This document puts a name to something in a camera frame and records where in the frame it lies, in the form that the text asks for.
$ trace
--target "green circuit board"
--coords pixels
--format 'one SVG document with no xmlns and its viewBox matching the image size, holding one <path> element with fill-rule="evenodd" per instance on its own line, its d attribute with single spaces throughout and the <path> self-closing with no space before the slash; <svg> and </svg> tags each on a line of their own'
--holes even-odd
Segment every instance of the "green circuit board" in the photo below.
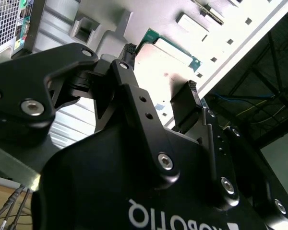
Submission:
<svg viewBox="0 0 288 230">
<path fill-rule="evenodd" d="M 200 60 L 198 60 L 196 57 L 192 56 L 189 52 L 187 52 L 186 50 L 182 49 L 177 44 L 171 42 L 167 38 L 161 36 L 160 34 L 158 34 L 156 31 L 154 31 L 152 29 L 148 29 L 148 31 L 146 32 L 144 38 L 140 42 L 140 44 L 139 44 L 139 46 L 138 46 L 138 48 L 136 50 L 136 53 L 138 53 L 140 51 L 140 49 L 141 49 L 143 44 L 145 44 L 145 43 L 154 44 L 159 38 L 163 39 L 164 41 L 166 41 L 167 43 L 169 43 L 170 45 L 172 45 L 176 49 L 180 50 L 184 54 L 190 56 L 192 58 L 192 62 L 190 63 L 189 67 L 192 68 L 194 72 L 196 72 L 196 70 L 201 66 L 202 62 Z"/>
</svg>

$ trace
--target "square hole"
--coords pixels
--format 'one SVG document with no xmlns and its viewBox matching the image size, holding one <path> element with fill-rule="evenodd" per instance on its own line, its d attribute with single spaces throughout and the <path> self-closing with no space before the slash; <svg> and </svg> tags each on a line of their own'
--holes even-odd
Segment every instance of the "square hole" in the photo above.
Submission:
<svg viewBox="0 0 288 230">
<path fill-rule="evenodd" d="M 234 42 L 234 41 L 233 41 L 232 39 L 230 39 L 230 40 L 227 41 L 227 43 L 230 44 L 230 45 L 231 45 L 233 42 Z"/>
<path fill-rule="evenodd" d="M 252 20 L 250 18 L 248 18 L 245 23 L 247 23 L 247 25 L 251 24 L 252 23 Z"/>
</svg>

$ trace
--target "metal sheet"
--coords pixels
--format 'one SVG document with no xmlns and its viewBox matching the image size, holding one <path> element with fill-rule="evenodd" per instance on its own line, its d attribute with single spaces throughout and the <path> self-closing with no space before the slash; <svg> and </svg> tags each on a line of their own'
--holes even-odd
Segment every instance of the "metal sheet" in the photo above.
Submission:
<svg viewBox="0 0 288 230">
<path fill-rule="evenodd" d="M 43 25 L 47 24 L 44 31 L 48 30 L 47 26 L 52 26 L 53 33 L 51 37 L 45 33 L 38 34 L 35 52 L 71 42 L 66 37 L 70 26 L 68 21 L 74 20 L 78 8 L 101 24 L 95 40 L 88 45 L 92 50 L 96 50 L 104 32 L 115 31 L 123 10 L 127 9 L 133 12 L 125 33 L 129 42 L 139 44 L 147 29 L 152 28 L 203 62 L 197 72 L 203 75 L 198 80 L 199 94 L 203 97 L 288 12 L 288 0 L 270 2 L 249 0 L 243 1 L 239 7 L 233 6 L 226 0 L 199 0 L 199 2 L 202 5 L 209 3 L 209 6 L 220 13 L 224 17 L 224 25 L 215 27 L 200 14 L 200 9 L 191 0 L 158 2 L 154 0 L 82 0 L 80 6 L 75 0 L 48 0 L 46 7 L 48 11 L 44 12 L 42 22 Z M 209 36 L 204 42 L 192 37 L 176 23 L 177 17 L 182 12 L 209 31 Z M 252 20 L 249 25 L 245 23 L 248 18 Z M 231 45 L 227 43 L 229 39 L 233 41 Z M 85 105 L 80 102 L 68 108 L 68 114 L 64 111 L 58 112 L 55 124 L 65 127 L 64 131 L 58 130 L 58 127 L 51 130 L 51 133 L 56 134 L 52 136 L 55 137 L 53 140 L 58 146 L 65 147 L 83 138 L 84 135 L 94 132 L 94 122 L 90 120 L 95 117 L 92 107 L 93 102 L 85 103 Z M 157 112 L 163 124 L 171 119 L 168 115 L 171 113 L 170 108 L 166 112 L 159 110 Z"/>
</svg>

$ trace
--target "ceiling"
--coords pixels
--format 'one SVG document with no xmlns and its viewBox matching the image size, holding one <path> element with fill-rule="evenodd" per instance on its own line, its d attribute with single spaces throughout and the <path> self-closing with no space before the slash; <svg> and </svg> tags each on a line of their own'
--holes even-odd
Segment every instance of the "ceiling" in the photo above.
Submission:
<svg viewBox="0 0 288 230">
<path fill-rule="evenodd" d="M 281 84 L 283 88 L 287 88 L 287 91 L 282 95 L 288 101 L 288 14 L 272 28 L 270 36 L 275 47 Z M 214 108 L 219 112 L 218 119 L 221 126 L 224 127 L 231 124 L 243 127 L 242 129 L 248 132 L 254 140 L 262 139 L 272 130 L 288 121 L 288 109 L 284 106 L 284 103 L 280 101 L 279 97 L 275 97 L 275 94 L 252 71 L 253 68 L 257 68 L 275 88 L 279 89 L 276 65 L 274 64 L 271 50 L 269 36 L 265 35 L 206 96 L 208 105 L 211 105 L 212 109 Z M 245 80 L 233 91 L 240 79 Z M 235 96 L 256 96 L 260 98 L 252 100 L 244 98 L 244 100 L 247 100 L 246 102 L 239 101 L 239 98 L 235 98 Z M 263 97 L 275 97 L 276 99 L 265 102 Z M 216 107 L 216 103 L 230 112 L 238 121 L 233 121 L 233 118 L 230 118 L 228 114 L 225 115 L 224 111 L 220 110 L 222 108 Z M 259 105 L 244 112 L 251 108 L 253 104 Z M 274 114 L 276 114 L 274 118 L 270 118 L 270 115 Z"/>
</svg>

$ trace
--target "mounting hole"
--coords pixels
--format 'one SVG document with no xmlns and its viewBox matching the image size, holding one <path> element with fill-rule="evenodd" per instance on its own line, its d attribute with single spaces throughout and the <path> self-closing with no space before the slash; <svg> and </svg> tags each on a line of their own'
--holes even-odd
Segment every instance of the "mounting hole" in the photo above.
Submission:
<svg viewBox="0 0 288 230">
<path fill-rule="evenodd" d="M 144 98 L 144 97 L 140 97 L 140 100 L 141 100 L 142 102 L 147 102 L 146 98 Z"/>
<path fill-rule="evenodd" d="M 87 49 L 83 49 L 83 50 L 82 50 L 82 53 L 83 53 L 84 55 L 86 55 L 86 56 L 89 56 L 89 57 L 93 56 L 92 52 L 89 51 L 89 50 L 87 50 Z"/>
<path fill-rule="evenodd" d="M 252 23 L 252 20 L 250 18 L 248 18 L 245 23 L 247 23 L 247 25 L 251 24 Z"/>
<path fill-rule="evenodd" d="M 230 40 L 227 41 L 227 43 L 230 44 L 230 45 L 231 45 L 233 42 L 234 42 L 234 41 L 233 41 L 232 39 L 230 39 Z"/>
<path fill-rule="evenodd" d="M 217 138 L 218 138 L 221 142 L 224 142 L 224 140 L 223 140 L 220 136 L 217 136 Z"/>
<path fill-rule="evenodd" d="M 129 66 L 127 66 L 127 64 L 124 63 L 124 62 L 120 62 L 120 66 L 122 66 L 124 69 L 128 69 L 129 68 Z"/>
<path fill-rule="evenodd" d="M 149 120 L 152 120 L 152 119 L 153 119 L 153 116 L 152 116 L 150 113 L 146 113 L 145 116 L 146 116 Z"/>
<path fill-rule="evenodd" d="M 220 153 L 222 153 L 223 155 L 226 155 L 226 153 L 224 152 L 224 149 L 219 148 Z"/>
</svg>

